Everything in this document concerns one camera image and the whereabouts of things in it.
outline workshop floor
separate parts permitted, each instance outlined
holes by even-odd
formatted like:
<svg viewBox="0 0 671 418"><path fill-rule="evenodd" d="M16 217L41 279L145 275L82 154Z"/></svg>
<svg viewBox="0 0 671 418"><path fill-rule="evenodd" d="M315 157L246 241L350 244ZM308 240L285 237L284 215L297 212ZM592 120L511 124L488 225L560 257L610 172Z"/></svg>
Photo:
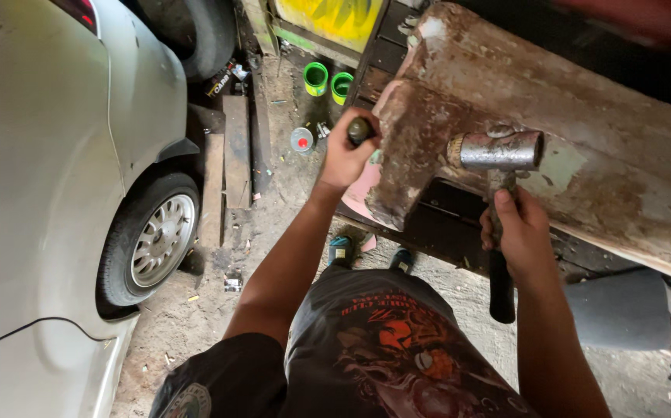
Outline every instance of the workshop floor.
<svg viewBox="0 0 671 418"><path fill-rule="evenodd" d="M326 147L319 144L312 155L299 156L289 147L289 134L308 121L314 124L330 118L332 126L338 117L333 109L338 107L331 104L330 92L313 99L303 91L301 70L312 57L292 51L289 60L279 62L267 57L264 61L266 103L286 101L268 105L270 158L264 156L260 158L263 161L254 161L255 170L262 174L255 174L253 191L260 192L261 198L249 211L228 210L224 246L207 256L204 277L178 272L142 305L112 416L146 416L167 373L219 341L240 295L223 292L223 275L237 274L239 270L243 279L249 278L306 201ZM272 175L265 177L266 170L271 170ZM345 229L334 222L330 232ZM360 234L359 239L364 236L359 230L349 231ZM251 246L247 254L248 240ZM394 242L379 240L377 248L361 255L359 268L384 268L396 246ZM321 271L325 257L324 252ZM498 324L488 315L486 279L422 254L414 274L442 294L454 309L462 331L498 372L516 386L516 326ZM194 295L200 298L188 302ZM588 348L584 352L615 417L671 416L669 355ZM166 354L173 360L170 364L166 362Z"/></svg>

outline hand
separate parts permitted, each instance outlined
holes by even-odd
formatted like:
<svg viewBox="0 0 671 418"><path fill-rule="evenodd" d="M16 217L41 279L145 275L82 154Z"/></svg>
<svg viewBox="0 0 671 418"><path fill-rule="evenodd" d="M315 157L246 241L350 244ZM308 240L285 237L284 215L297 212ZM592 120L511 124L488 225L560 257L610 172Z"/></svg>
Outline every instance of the hand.
<svg viewBox="0 0 671 418"><path fill-rule="evenodd" d="M346 128L351 120L362 117L371 123L375 136L365 140L359 147L354 147L348 139ZM379 130L379 119L372 112L358 107L350 107L343 112L338 123L330 131L328 136L328 151L325 155L325 163L320 182L327 183L341 191L345 191L351 183L354 183L364 164L372 153L379 147L382 139Z"/></svg>
<svg viewBox="0 0 671 418"><path fill-rule="evenodd" d="M518 208L507 190L498 190L494 196L495 210L503 225L500 251L506 257L508 273L520 290L539 291L559 286L547 214L534 196L520 186L517 189ZM489 209L483 212L479 222L483 226L480 233L483 249L493 249L495 243Z"/></svg>

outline tire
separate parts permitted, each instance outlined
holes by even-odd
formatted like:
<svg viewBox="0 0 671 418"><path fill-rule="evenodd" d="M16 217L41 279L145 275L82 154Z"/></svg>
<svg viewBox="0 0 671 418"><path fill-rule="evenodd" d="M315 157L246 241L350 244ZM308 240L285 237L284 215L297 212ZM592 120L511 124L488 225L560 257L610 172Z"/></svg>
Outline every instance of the tire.
<svg viewBox="0 0 671 418"><path fill-rule="evenodd" d="M150 29L157 39L184 59L183 71L191 82L204 81L221 70L232 57L235 49L237 26L229 0L183 0L191 14L196 31L196 47L189 56L184 48L168 38L147 17L138 0L122 2Z"/></svg>
<svg viewBox="0 0 671 418"><path fill-rule="evenodd" d="M199 189L184 173L164 174L132 187L111 223L97 292L118 307L149 298L183 261L195 236L198 214ZM151 220L159 228L153 230ZM136 254L145 252L135 260ZM143 270L136 271L143 263Z"/></svg>
<svg viewBox="0 0 671 418"><path fill-rule="evenodd" d="M227 0L184 0L196 27L196 50L183 60L189 81L215 75L232 57L235 48L235 15Z"/></svg>

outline person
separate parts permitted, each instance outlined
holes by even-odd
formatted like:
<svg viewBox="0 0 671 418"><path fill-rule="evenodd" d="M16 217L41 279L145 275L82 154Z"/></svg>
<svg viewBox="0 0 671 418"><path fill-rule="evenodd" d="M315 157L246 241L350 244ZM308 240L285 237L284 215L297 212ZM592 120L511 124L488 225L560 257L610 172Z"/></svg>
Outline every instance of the person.
<svg viewBox="0 0 671 418"><path fill-rule="evenodd" d="M377 136L354 148L346 128L357 116ZM344 112L310 199L248 280L223 339L168 375L150 416L610 416L558 280L546 214L524 189L518 207L507 190L495 195L518 288L520 395L446 301L409 275L407 250L389 269L351 270L351 242L336 237L312 282L336 205L378 147L378 123L364 109ZM481 222L490 249L487 213Z"/></svg>

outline black t-shirt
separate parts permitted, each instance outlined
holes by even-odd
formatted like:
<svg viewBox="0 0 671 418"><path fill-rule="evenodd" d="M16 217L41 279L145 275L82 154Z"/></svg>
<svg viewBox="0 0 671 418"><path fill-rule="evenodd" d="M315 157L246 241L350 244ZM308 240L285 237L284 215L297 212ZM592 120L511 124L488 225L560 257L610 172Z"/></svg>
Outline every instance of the black t-shirt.
<svg viewBox="0 0 671 418"><path fill-rule="evenodd" d="M286 358L274 338L242 334L168 375L150 417L196 416L537 415L426 282L401 271L331 269L300 306Z"/></svg>

